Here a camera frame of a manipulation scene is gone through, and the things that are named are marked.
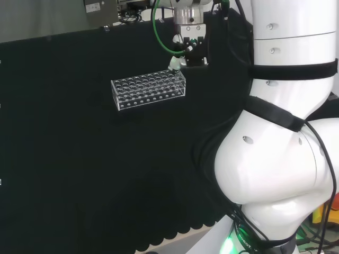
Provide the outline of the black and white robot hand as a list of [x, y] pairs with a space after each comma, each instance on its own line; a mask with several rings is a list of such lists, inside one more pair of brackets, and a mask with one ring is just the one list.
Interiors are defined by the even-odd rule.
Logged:
[[177, 25], [172, 41], [175, 51], [183, 53], [171, 58], [168, 65], [170, 71], [178, 72], [183, 68], [208, 65], [208, 35], [205, 24]]

